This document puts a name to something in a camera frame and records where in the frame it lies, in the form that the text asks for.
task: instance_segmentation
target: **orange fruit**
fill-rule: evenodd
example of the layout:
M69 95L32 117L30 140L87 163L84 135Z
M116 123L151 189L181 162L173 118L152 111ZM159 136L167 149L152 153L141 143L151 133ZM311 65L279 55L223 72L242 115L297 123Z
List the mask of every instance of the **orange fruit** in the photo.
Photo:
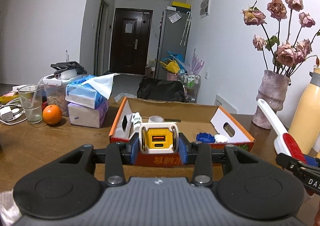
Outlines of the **orange fruit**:
M45 107L42 117L43 121L48 125L55 125L60 122L62 118L62 112L57 105L49 105Z

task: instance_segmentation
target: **doorway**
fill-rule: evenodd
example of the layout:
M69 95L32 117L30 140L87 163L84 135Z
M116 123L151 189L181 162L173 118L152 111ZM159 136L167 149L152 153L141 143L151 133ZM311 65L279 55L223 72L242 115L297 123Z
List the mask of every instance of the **doorway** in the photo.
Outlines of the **doorway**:
M110 72L145 74L152 14L152 10L116 9Z
M93 75L96 76L103 75L103 67L109 65L108 62L105 62L109 61L109 57L105 57L105 51L109 51L109 42L108 39L106 39L108 28L108 16L109 5L104 0L101 0L93 60Z

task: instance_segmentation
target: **pink textured vase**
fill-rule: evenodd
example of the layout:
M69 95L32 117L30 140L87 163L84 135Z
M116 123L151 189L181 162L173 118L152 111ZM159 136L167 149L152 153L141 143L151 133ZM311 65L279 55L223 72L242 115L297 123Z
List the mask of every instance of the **pink textured vase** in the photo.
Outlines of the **pink textured vase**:
M261 85L258 89L256 100L264 99L276 113L283 109L285 95L287 93L289 78L273 71L265 70ZM272 126L261 109L257 107L252 122L258 127L271 129Z

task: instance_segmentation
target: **brush handle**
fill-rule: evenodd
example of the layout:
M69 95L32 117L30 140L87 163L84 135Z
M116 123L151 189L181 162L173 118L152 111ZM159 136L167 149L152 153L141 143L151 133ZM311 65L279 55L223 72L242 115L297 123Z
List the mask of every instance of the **brush handle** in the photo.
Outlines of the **brush handle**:
M267 119L270 121L273 129L276 131L278 136L282 136L284 133L288 133L285 129L284 125L280 121L280 119L277 117L277 115L274 113L272 108L269 106L268 103L266 103L263 99L258 99L258 106L262 110L262 112L265 114Z

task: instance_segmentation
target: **dried rose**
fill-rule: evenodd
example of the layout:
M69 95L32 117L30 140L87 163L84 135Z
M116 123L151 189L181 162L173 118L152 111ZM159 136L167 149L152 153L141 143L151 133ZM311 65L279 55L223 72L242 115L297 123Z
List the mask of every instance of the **dried rose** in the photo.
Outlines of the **dried rose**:
M298 63L302 63L306 60L306 57L305 55L303 54L302 51L298 50L296 52L294 52L295 55L296 55L296 59L294 61L294 64L298 64Z
M297 58L297 55L293 51L293 47L291 44L287 43L278 46L278 49L276 51L276 60L279 63L282 63L286 66L292 67L292 65L295 63Z
M263 46L266 46L267 42L260 36L253 36L252 43L254 45L254 48L256 48L258 51L263 50Z
M308 54L312 52L311 42L309 39L305 39L299 43L297 43L297 51L301 51L306 57Z
M303 9L303 3L302 0L284 0L290 9L293 9L295 11L300 11Z
M282 0L272 0L268 3L267 10L271 12L271 17L281 20L287 18L287 9Z
M244 15L244 23L247 26L250 25L261 25L265 23L265 14L262 13L260 10L253 10L249 8L248 10L242 10L242 14Z
M305 12L299 14L299 23L302 27L312 27L316 24L313 18Z

